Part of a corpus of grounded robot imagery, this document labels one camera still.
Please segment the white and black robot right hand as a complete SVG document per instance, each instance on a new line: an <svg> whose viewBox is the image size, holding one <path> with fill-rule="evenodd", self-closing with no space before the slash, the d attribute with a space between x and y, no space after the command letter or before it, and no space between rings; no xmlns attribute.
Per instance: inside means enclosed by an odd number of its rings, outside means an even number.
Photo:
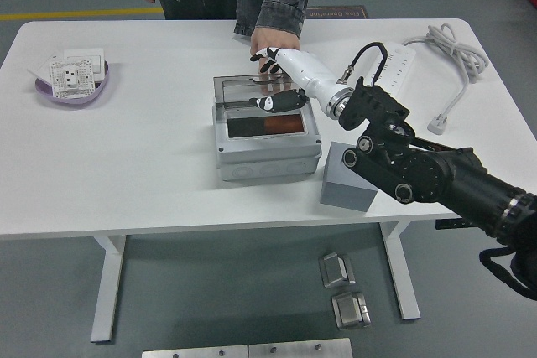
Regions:
<svg viewBox="0 0 537 358"><path fill-rule="evenodd" d="M338 82L336 76L313 54L297 49L268 47L251 57L252 61L265 58L262 72L280 68L298 85L298 90L287 90L272 96L251 98L249 103L269 112L279 113L300 109L309 98L316 99L321 110L331 119L337 119L347 104L352 89Z"/></svg>

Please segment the person's left hand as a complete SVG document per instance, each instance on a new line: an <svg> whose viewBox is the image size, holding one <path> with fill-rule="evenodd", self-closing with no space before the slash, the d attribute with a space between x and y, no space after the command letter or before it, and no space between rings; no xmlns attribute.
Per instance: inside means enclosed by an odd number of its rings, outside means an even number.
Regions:
<svg viewBox="0 0 537 358"><path fill-rule="evenodd" d="M259 50L268 47L300 49L300 39L297 35L286 31L256 27L251 36L250 54L255 55Z"/></svg>

